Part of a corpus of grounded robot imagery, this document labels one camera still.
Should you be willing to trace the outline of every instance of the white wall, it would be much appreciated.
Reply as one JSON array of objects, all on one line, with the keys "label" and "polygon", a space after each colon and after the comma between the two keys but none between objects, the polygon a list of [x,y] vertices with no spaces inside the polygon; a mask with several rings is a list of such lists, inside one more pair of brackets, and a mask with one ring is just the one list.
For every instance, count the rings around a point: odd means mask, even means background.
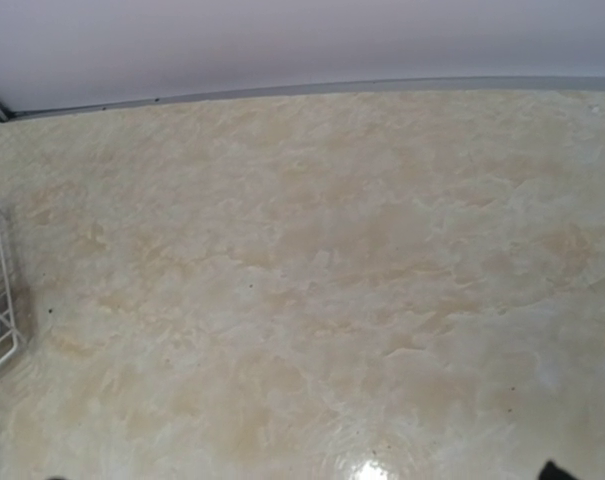
[{"label": "white wall", "polygon": [[16,111],[520,75],[605,77],[605,0],[0,1],[0,100]]}]

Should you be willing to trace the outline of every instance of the black object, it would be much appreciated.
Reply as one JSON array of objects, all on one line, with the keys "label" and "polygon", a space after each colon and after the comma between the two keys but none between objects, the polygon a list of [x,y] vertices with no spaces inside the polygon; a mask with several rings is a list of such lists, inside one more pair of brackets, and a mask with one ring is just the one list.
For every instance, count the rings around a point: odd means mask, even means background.
[{"label": "black object", "polygon": [[578,480],[573,475],[565,472],[561,468],[555,466],[552,461],[546,462],[546,465],[540,472],[538,480]]}]

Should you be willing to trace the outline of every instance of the gray baseboard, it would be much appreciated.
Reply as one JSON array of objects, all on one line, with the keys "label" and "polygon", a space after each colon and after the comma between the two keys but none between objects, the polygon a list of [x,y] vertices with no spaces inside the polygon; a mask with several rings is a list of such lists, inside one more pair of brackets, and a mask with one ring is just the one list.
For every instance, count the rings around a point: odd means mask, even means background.
[{"label": "gray baseboard", "polygon": [[150,98],[104,105],[75,108],[15,112],[16,119],[94,112],[116,108],[132,108],[145,105],[199,102],[249,97],[279,95],[310,95],[345,92],[389,92],[404,90],[581,90],[605,92],[605,77],[471,77],[471,78],[422,78],[408,80],[381,80],[366,82],[325,83],[292,85],[284,87],[254,88],[224,92],[196,93],[178,97]]}]

